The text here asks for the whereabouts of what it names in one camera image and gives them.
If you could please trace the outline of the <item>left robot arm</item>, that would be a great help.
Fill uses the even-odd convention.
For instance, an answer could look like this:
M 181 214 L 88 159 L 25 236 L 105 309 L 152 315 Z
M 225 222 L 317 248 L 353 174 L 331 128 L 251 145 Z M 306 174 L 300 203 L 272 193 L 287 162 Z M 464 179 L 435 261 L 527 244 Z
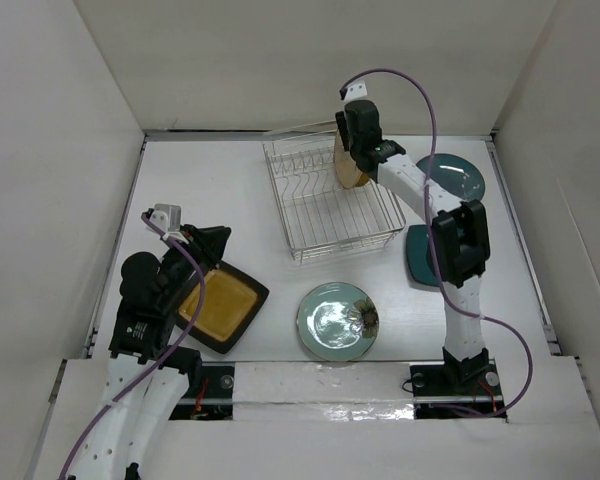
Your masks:
M 202 387 L 199 351 L 171 337 L 180 305 L 203 301 L 230 228 L 183 225 L 160 234 L 162 257 L 137 252 L 121 266 L 121 301 L 98 411 L 59 473 L 62 479 L 139 479 L 178 401 Z

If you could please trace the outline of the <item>square brown yellow plate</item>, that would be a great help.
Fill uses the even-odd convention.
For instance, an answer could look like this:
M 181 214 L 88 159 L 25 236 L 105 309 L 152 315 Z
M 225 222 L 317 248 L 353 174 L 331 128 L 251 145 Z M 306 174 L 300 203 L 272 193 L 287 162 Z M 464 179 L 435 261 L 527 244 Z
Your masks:
M 227 262 L 205 275 L 201 312 L 189 335 L 219 353 L 228 353 L 264 306 L 269 290 Z

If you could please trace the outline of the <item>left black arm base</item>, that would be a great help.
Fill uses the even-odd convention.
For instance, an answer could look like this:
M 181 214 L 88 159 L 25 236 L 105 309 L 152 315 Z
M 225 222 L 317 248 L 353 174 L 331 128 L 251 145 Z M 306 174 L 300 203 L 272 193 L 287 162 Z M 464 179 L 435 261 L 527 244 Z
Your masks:
M 171 420 L 225 421 L 233 419 L 235 364 L 205 362 L 201 380 L 174 408 Z

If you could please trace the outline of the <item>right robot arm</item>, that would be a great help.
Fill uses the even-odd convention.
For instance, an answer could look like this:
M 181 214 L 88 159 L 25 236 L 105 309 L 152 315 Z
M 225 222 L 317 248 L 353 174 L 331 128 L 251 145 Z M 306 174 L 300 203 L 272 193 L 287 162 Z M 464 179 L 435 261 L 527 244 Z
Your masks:
M 464 393 L 488 366 L 481 330 L 481 277 L 490 257 L 486 209 L 463 201 L 419 169 L 406 150 L 382 134 L 376 105 L 366 99 L 336 114 L 345 150 L 357 170 L 399 197 L 428 228 L 434 273 L 445 302 L 442 381 Z

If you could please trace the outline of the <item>beige bird painted plate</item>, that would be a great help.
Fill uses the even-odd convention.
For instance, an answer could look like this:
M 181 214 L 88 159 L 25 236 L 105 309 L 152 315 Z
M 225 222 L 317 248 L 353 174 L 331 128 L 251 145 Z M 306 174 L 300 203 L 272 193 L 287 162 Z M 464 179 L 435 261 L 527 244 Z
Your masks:
M 344 149 L 339 133 L 334 140 L 334 166 L 337 179 L 345 189 L 353 189 L 354 184 L 362 174 L 350 154 Z

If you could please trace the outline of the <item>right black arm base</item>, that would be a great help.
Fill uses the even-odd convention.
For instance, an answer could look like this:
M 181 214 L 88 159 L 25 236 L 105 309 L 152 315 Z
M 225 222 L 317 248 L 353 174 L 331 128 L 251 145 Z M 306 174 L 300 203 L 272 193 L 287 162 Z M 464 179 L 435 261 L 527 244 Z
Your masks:
M 417 420 L 482 416 L 505 405 L 496 366 L 491 363 L 477 376 L 452 385 L 444 365 L 411 364 L 402 388 L 412 395 Z

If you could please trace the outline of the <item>light green flower plate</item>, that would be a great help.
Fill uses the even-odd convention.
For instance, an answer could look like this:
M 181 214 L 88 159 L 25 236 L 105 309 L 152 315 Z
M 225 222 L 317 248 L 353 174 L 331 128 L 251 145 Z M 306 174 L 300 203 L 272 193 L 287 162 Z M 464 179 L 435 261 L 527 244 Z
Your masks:
M 355 361 L 374 344 L 380 328 L 377 307 L 360 288 L 331 282 L 300 302 L 296 326 L 306 349 L 327 362 Z

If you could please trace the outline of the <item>round woven bamboo plate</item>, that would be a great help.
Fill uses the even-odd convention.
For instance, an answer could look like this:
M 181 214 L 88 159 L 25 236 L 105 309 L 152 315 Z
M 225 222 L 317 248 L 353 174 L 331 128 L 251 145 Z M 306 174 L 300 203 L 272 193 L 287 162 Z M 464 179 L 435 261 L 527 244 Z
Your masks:
M 362 173 L 356 183 L 354 184 L 354 188 L 362 187 L 370 181 L 369 176 L 366 173 Z

